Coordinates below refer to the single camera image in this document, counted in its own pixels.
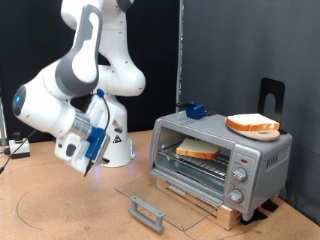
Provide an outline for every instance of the wooden block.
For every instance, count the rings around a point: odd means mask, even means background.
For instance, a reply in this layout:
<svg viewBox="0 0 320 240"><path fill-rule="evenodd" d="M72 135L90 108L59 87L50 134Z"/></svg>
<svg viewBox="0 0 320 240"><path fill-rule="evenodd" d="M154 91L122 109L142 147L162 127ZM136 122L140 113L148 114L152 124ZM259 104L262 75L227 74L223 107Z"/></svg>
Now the wooden block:
<svg viewBox="0 0 320 240"><path fill-rule="evenodd" d="M157 178L157 188L204 216L210 214L215 208L209 203L161 178ZM218 207L216 211L213 211L211 215L208 216L208 219L229 231L240 222L240 216L240 212L222 205Z"/></svg>

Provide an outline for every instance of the table surface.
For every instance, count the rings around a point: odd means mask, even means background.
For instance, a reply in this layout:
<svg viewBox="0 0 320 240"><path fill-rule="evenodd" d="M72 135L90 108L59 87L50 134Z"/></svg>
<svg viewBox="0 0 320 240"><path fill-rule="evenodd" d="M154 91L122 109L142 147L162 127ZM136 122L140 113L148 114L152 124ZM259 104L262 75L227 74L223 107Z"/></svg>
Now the table surface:
<svg viewBox="0 0 320 240"><path fill-rule="evenodd" d="M86 178L54 156L54 142L31 144L31 157L12 160L0 176L0 239L320 239L319 226L279 198L274 213L262 210L267 219L231 231L207 219L186 232L166 222L163 233L145 226L115 188L149 171L151 135L129 133L136 158L94 167Z"/></svg>

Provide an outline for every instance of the toaster oven control panel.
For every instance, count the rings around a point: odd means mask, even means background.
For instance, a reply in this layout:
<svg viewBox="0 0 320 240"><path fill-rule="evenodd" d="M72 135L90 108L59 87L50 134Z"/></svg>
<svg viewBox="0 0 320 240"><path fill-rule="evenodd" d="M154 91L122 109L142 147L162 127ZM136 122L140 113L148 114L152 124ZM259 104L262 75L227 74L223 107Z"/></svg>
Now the toaster oven control panel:
<svg viewBox="0 0 320 240"><path fill-rule="evenodd" d="M254 165L254 159L238 153L235 155L226 201L230 207L241 212L246 210L248 204L248 192L253 182Z"/></svg>

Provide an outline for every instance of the black wall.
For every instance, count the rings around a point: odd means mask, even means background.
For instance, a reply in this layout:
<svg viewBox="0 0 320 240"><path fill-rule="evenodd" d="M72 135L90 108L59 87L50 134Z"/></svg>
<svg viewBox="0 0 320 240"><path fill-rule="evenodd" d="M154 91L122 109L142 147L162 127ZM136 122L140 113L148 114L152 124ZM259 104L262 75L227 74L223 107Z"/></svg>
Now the black wall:
<svg viewBox="0 0 320 240"><path fill-rule="evenodd" d="M2 1L0 5L0 79L9 139L14 131L24 136L32 129L12 113L13 95L20 85L66 54L74 31L60 16L61 0ZM129 53L146 76L147 85L138 97L122 97L128 109L129 131L153 129L154 121L175 111L179 0L136 0L127 13ZM100 64L107 61L101 56ZM73 100L81 108L85 98ZM52 139L38 132L31 142Z"/></svg>
<svg viewBox="0 0 320 240"><path fill-rule="evenodd" d="M182 64L182 101L226 116L257 112L263 77L285 83L293 145L281 197L318 224L319 13L312 0L185 0Z"/></svg>

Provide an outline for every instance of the bread slice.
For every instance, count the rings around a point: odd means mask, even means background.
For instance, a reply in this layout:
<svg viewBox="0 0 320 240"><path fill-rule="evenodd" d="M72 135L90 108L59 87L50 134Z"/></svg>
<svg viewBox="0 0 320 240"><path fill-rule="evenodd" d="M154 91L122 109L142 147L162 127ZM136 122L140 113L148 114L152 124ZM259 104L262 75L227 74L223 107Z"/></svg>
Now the bread slice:
<svg viewBox="0 0 320 240"><path fill-rule="evenodd" d="M202 159L214 159L219 155L219 146L186 138L176 149L179 155L190 156Z"/></svg>
<svg viewBox="0 0 320 240"><path fill-rule="evenodd" d="M259 113L238 114L226 118L226 124L240 131L278 130L280 124Z"/></svg>

